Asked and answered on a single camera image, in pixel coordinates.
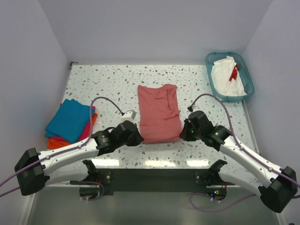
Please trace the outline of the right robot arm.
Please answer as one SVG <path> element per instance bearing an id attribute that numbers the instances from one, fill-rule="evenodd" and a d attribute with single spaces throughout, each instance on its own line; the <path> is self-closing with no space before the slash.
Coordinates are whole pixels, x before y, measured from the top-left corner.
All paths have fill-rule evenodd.
<path id="1" fill-rule="evenodd" d="M 206 185 L 222 181 L 244 188 L 260 198 L 276 213 L 281 213 L 298 192 L 296 172 L 282 168 L 264 159 L 237 139 L 224 126 L 214 126 L 202 111 L 196 111 L 184 120 L 180 138 L 187 142 L 201 140 L 206 146 L 227 155 L 241 168 L 230 167 L 225 160 L 217 160 L 209 167 Z"/>

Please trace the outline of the salmon pink t shirt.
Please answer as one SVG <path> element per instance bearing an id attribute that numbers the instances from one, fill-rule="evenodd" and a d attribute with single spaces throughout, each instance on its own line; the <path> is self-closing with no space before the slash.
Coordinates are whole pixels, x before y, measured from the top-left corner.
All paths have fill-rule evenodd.
<path id="1" fill-rule="evenodd" d="M 139 85 L 140 134 L 145 144 L 169 143 L 180 139 L 182 124 L 177 100 L 177 86 L 160 88 Z"/>

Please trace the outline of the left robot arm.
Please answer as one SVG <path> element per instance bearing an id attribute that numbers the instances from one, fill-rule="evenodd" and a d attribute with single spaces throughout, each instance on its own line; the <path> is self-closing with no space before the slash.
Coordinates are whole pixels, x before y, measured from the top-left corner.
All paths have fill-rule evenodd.
<path id="1" fill-rule="evenodd" d="M 31 195 L 51 183 L 65 181 L 61 168 L 67 165 L 112 153 L 124 145 L 135 147 L 143 141 L 137 125 L 127 120 L 66 147 L 41 152 L 28 149 L 15 165 L 21 194 Z"/>

